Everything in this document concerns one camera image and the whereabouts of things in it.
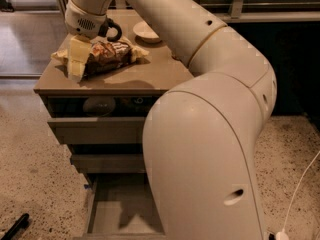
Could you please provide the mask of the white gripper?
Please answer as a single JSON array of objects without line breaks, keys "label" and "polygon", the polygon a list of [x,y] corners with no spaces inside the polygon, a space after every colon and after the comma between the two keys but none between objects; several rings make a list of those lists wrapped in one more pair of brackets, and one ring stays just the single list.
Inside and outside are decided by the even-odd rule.
[{"label": "white gripper", "polygon": [[105,20],[105,15],[87,13],[71,0],[68,1],[65,12],[65,24],[68,32],[76,35],[70,39],[68,46],[67,72],[69,79],[77,83],[82,80],[91,50],[89,39],[94,39],[98,36],[100,27]]}]

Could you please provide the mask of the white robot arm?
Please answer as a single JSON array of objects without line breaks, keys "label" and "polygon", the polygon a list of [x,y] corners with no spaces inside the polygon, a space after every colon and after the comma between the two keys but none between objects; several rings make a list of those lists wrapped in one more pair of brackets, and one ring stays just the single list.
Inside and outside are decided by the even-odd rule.
[{"label": "white robot arm", "polygon": [[[112,0],[69,0],[67,29],[98,35]],[[193,0],[126,0],[192,74],[143,129],[149,184],[168,240],[267,240],[254,166],[277,96],[269,61]]]}]

